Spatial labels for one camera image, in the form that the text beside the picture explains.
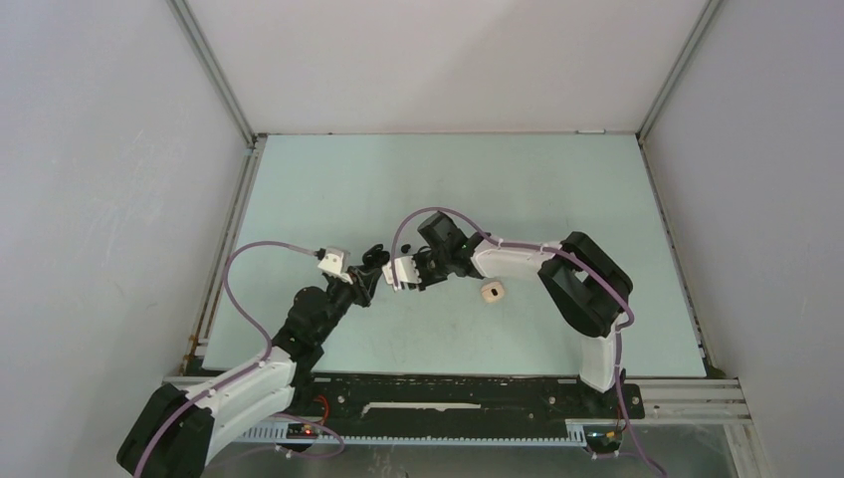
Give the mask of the pink charging case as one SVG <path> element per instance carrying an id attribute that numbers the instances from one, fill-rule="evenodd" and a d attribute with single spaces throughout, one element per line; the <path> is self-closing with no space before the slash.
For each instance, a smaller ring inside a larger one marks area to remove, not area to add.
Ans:
<path id="1" fill-rule="evenodd" d="M 506 289 L 500 281 L 490 281 L 482 285 L 480 293 L 485 303 L 493 304 L 505 296 Z"/>

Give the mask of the black oval charging case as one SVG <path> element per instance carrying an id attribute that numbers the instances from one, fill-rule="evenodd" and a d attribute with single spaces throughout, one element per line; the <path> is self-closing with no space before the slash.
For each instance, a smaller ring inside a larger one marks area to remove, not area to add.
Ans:
<path id="1" fill-rule="evenodd" d="M 389 252 L 384 250 L 382 244 L 375 244 L 363 253 L 361 260 L 365 268 L 380 269 L 388 263 Z"/>

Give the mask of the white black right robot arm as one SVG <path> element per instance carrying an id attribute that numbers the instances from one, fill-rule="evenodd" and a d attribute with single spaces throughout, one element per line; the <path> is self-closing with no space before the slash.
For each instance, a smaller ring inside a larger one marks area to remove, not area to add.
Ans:
<path id="1" fill-rule="evenodd" d="M 424 247 L 384 268 L 394 289 L 423 291 L 452 276 L 541 284 L 579 335 L 580 406 L 603 416 L 617 405 L 619 338 L 634 320 L 629 305 L 633 283 L 588 235 L 575 231 L 557 243 L 514 242 L 481 229 L 468 236 L 444 210 L 435 211 L 417 231 Z"/>

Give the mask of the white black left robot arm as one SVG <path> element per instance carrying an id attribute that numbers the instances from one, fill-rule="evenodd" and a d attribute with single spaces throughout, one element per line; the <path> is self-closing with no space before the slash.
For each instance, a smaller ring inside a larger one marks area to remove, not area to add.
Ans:
<path id="1" fill-rule="evenodd" d="M 323 343 L 352 306 L 371 304 L 382 269 L 352 266 L 349 276 L 296 293 L 284 325 L 249 361 L 184 389 L 161 385 L 119 447 L 117 464 L 134 477 L 199 477 L 263 419 L 310 410 L 309 381 Z"/>

